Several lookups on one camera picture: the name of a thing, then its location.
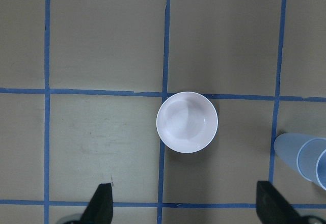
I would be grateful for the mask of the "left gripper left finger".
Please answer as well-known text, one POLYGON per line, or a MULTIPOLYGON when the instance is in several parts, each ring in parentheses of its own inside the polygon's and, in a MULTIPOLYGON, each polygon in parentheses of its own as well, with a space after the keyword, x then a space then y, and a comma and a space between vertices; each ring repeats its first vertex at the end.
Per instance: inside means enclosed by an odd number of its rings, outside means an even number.
POLYGON ((86 209, 81 215, 70 215, 58 223, 112 223, 113 191, 111 183, 99 184, 86 209))

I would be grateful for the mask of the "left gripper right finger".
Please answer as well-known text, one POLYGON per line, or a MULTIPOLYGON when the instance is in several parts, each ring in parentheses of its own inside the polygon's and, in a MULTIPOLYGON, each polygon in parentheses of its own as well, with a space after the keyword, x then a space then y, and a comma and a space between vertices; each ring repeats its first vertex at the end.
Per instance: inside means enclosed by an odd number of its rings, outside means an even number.
POLYGON ((256 184, 256 213, 263 224, 325 223, 315 215, 300 215, 269 181, 256 184))

